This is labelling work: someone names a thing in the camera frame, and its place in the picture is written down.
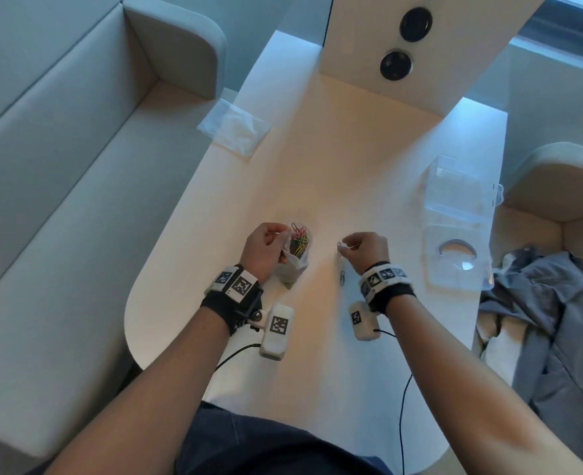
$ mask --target plastic bag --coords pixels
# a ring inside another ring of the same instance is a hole
[[[251,157],[261,139],[271,127],[238,106],[220,99],[210,110],[197,130],[228,150]]]
[[[278,279],[285,284],[296,282],[309,266],[309,249],[313,241],[311,232],[302,223],[292,222],[290,227],[292,234],[283,248],[287,263],[279,263],[276,267]]]

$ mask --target white sensor device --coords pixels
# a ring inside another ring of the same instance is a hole
[[[357,301],[349,305],[349,319],[353,325],[353,334],[360,341],[377,340],[380,332],[380,323],[377,313],[371,311],[366,303]]]
[[[265,323],[265,333],[258,354],[270,360],[282,360],[287,351],[294,309],[276,303],[269,311]]]

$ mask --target hand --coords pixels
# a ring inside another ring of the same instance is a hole
[[[375,263],[390,261],[389,241],[375,232],[353,233],[342,241],[351,248],[338,244],[338,252],[351,262],[358,275],[364,275]]]
[[[241,265],[264,284],[276,265],[287,263],[282,250],[290,237],[290,229],[282,223],[261,223],[245,242]]]

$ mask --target forearm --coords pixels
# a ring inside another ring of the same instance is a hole
[[[168,473],[228,339],[225,322],[200,308],[160,357],[62,451],[48,475]]]
[[[552,473],[583,463],[414,297],[387,315],[435,420],[468,473]]]

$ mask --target black cable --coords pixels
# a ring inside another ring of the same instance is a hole
[[[385,333],[386,335],[390,335],[394,338],[397,338],[391,332],[385,332],[384,330],[373,330],[374,332],[381,332]],[[413,374],[408,377],[408,382],[406,382],[406,387],[404,392],[402,393],[402,408],[399,410],[399,448],[402,451],[402,475],[406,474],[406,468],[404,467],[404,443],[402,442],[402,416],[404,415],[404,402],[406,401],[406,391],[408,390],[408,385],[413,380]]]
[[[395,335],[393,335],[391,332],[385,332],[384,330],[373,330],[374,332],[382,332],[385,333],[386,335],[390,335],[393,338],[397,338]]]
[[[224,363],[226,363],[233,356],[238,355],[240,352],[247,350],[248,348],[260,348],[260,343],[252,343],[251,345],[244,346],[243,348],[240,348],[239,350],[235,351],[232,355],[230,355],[223,362],[221,362],[219,365],[217,365],[217,367],[214,369],[214,371],[217,371],[218,369],[220,369],[224,365]]]

